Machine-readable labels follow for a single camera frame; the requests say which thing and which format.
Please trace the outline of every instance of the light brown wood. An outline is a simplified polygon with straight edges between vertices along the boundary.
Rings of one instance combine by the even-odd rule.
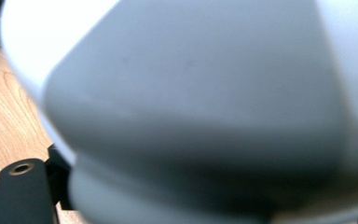
[[[50,145],[33,102],[13,76],[0,50],[0,170],[14,161],[45,160]],[[85,223],[76,212],[59,213],[62,224]]]

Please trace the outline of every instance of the wooden surface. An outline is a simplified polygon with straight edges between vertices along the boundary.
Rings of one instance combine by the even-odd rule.
[[[50,144],[33,102],[19,86],[0,50],[0,170],[14,161],[45,160]],[[62,224],[85,223],[76,212],[59,213]]]

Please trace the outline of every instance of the round hole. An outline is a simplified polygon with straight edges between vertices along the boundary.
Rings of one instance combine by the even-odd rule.
[[[10,175],[23,175],[34,168],[34,164],[26,162],[13,167],[8,173]]]

